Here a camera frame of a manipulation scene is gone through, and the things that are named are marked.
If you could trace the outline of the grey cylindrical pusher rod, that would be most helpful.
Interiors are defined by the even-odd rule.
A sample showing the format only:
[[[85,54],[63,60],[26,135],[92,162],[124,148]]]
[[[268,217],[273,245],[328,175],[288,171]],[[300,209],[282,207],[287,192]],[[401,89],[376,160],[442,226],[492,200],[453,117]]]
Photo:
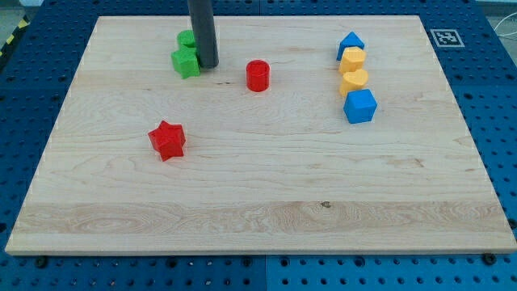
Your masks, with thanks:
[[[202,68],[216,68],[219,56],[211,0],[187,0],[197,57]]]

